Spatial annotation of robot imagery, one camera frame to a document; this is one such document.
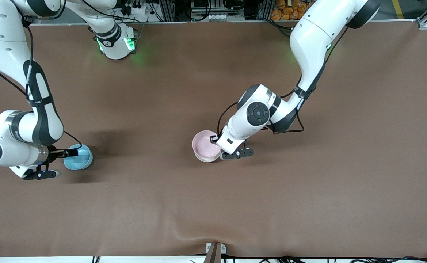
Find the brown table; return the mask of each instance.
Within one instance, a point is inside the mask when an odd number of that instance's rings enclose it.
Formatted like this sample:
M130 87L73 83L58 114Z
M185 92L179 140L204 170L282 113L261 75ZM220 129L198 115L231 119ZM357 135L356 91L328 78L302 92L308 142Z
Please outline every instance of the brown table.
M202 163L200 130L253 84L290 91L300 69L265 23L147 25L111 61L87 27L36 26L85 171L23 181L0 168L0 256L427 256L427 31L349 30L302 108L303 133L250 139L255 155ZM0 112L27 110L0 79ZM57 146L74 142L64 137Z

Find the light blue bowl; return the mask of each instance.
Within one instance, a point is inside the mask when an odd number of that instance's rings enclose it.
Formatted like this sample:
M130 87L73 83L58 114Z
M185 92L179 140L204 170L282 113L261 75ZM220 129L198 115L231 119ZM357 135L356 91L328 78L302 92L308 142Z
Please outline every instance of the light blue bowl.
M75 149L80 144L74 144L69 147L69 149ZM79 152L79 156L69 156L64 158L64 165L69 170L82 170L87 168L93 161L93 154L86 145L82 145L80 149L77 150Z

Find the green light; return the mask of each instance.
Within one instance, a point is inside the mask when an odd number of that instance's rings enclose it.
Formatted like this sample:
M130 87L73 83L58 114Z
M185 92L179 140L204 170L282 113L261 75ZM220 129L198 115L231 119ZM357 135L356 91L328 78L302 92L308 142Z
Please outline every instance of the green light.
M100 50L101 52L103 52L103 47L101 47L101 43L100 43L100 40L98 40L98 38L96 39L96 42L98 42L98 45L100 46Z
M127 48L128 48L130 51L132 51L132 50L134 50L134 49L135 49L135 47L134 47L134 40L124 38L124 42L126 43Z

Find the yellow tape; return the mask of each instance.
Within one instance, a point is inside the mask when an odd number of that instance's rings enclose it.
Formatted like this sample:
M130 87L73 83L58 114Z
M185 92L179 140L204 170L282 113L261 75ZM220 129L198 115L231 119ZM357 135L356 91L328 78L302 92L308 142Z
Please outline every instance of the yellow tape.
M400 8L399 0L392 0L393 7L395 8L395 13L399 19L404 19L402 9Z

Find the brown tabletop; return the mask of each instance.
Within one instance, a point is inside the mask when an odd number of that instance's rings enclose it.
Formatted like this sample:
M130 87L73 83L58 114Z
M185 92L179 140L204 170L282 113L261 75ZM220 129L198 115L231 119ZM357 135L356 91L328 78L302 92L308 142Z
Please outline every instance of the brown tabletop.
M0 168L0 256L427 256L427 31L370 23L343 37L300 111L303 133L202 163L192 138L250 86L300 77L265 23L147 25L111 61L86 26L34 26L68 132L94 164L23 181ZM0 112L28 110L0 79ZM225 116L225 121L234 112ZM74 142L63 137L58 147Z

